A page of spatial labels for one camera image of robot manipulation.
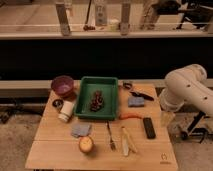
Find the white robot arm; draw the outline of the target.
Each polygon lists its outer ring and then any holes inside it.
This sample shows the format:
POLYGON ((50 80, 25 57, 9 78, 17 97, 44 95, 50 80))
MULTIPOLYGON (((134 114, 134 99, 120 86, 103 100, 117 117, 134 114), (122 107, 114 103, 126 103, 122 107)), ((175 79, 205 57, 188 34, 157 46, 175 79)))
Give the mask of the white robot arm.
POLYGON ((213 117, 213 90, 203 84, 206 79, 207 72, 199 64, 170 71, 164 79, 165 88, 159 95, 160 106, 164 111, 177 112, 188 102, 213 117))

